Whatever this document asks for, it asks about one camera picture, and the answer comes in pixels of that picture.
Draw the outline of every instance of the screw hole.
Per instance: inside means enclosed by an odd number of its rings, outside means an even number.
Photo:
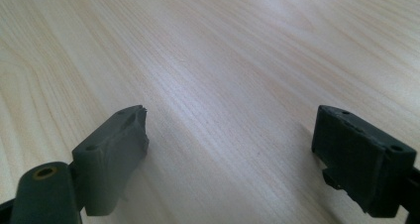
[[[96,146],[96,145],[91,145],[91,146],[88,146],[88,147],[86,148],[86,151],[95,151],[96,149],[98,149],[98,146]]]
[[[400,147],[397,147],[397,146],[391,146],[391,148],[392,148],[393,150],[395,150],[396,152],[402,152],[402,148],[400,148]]]
[[[50,176],[53,176],[56,173],[56,171],[57,171],[57,169],[55,167],[46,167],[46,168],[38,169],[34,173],[34,179],[35,180],[46,179]]]

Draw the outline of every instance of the table surface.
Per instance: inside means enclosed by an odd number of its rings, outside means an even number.
[[[402,223],[327,186],[318,105],[420,151],[420,0],[0,0],[0,201],[114,112],[151,140],[84,223]]]

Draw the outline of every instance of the wooden table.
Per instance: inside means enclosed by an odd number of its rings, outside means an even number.
[[[84,223],[405,219],[363,214],[310,146],[328,104],[420,151],[420,0],[0,0],[0,17],[1,202],[143,104],[131,201]]]

